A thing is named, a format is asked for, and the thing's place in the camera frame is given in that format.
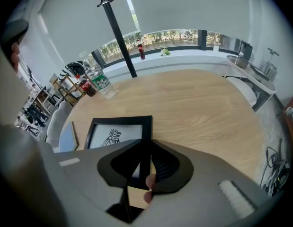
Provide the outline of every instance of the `metal stand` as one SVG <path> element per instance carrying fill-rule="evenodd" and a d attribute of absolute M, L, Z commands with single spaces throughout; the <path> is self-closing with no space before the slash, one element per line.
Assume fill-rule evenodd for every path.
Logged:
<path fill-rule="evenodd" d="M 107 14 L 108 21 L 112 27 L 112 30 L 113 30 L 114 35 L 116 37 L 117 43 L 120 47 L 121 53 L 125 59 L 126 65 L 129 69 L 129 72 L 131 73 L 132 78 L 136 78 L 137 77 L 136 70 L 133 66 L 132 59 L 131 59 L 129 52 L 126 48 L 121 30 L 119 28 L 118 22 L 116 20 L 115 15 L 114 15 L 112 6 L 110 5 L 110 1 L 101 0 L 101 3 L 99 5 L 97 5 L 97 7 L 100 7 L 101 5 L 103 5 L 104 11 Z"/>

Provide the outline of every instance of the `blue board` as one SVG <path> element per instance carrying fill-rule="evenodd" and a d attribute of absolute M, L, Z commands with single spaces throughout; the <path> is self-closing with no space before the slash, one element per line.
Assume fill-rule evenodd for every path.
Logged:
<path fill-rule="evenodd" d="M 59 138 L 60 152 L 74 151 L 78 146 L 74 127 L 72 122 L 69 122 L 61 133 Z"/>

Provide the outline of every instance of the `plastic bottle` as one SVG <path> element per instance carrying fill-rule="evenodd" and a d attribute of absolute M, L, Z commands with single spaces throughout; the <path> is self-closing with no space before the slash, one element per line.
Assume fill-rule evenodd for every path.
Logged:
<path fill-rule="evenodd" d="M 91 86 L 91 84 L 84 78 L 82 78 L 79 74 L 76 75 L 76 79 L 79 81 L 79 86 L 83 89 L 83 91 L 89 95 L 94 96 L 96 90 Z"/>
<path fill-rule="evenodd" d="M 95 59 L 89 57 L 86 51 L 80 53 L 79 57 L 83 60 L 85 73 L 99 92 L 105 98 L 112 98 L 116 94 L 116 91 Z"/>
<path fill-rule="evenodd" d="M 143 46 L 142 46 L 140 40 L 137 40 L 137 47 L 138 47 L 138 50 L 139 50 L 139 53 L 140 53 L 141 60 L 144 60 L 145 59 L 145 54 L 144 54 L 144 49 L 143 49 Z"/>

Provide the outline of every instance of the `framed artwork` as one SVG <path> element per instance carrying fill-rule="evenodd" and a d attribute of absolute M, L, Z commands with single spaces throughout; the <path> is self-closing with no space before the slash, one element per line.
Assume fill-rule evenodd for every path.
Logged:
<path fill-rule="evenodd" d="M 93 119 L 84 149 L 109 147 L 127 140 L 152 140 L 152 116 Z M 136 168 L 129 186 L 146 189 L 145 178 L 150 174 L 151 158 L 145 156 Z"/>

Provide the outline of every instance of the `bottle cap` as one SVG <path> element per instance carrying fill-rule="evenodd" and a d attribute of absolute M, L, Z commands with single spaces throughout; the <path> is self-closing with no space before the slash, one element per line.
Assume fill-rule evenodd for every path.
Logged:
<path fill-rule="evenodd" d="M 79 54 L 80 59 L 83 59 L 84 57 L 86 57 L 88 55 L 88 53 L 86 51 L 83 51 Z"/>

